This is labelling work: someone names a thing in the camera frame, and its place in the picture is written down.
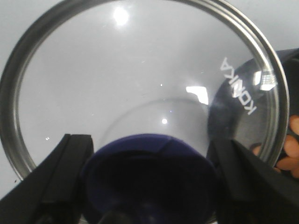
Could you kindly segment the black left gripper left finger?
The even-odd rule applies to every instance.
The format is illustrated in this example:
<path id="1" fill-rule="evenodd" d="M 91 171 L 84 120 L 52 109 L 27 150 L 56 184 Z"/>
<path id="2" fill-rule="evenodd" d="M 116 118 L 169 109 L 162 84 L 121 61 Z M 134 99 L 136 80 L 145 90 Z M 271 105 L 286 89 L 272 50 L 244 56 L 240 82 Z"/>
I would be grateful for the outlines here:
<path id="1" fill-rule="evenodd" d="M 93 154 L 90 135 L 66 134 L 51 154 L 0 201 L 2 224 L 77 224 L 81 170 Z"/>

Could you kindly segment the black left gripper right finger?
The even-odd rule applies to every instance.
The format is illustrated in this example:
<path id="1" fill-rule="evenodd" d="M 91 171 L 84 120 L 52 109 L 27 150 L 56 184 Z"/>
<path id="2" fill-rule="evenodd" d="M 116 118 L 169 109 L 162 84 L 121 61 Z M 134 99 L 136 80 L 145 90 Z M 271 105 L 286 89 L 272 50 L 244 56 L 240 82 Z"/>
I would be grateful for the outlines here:
<path id="1" fill-rule="evenodd" d="M 207 158 L 219 178 L 220 224 L 297 224 L 299 184 L 234 140 L 210 142 Z"/>

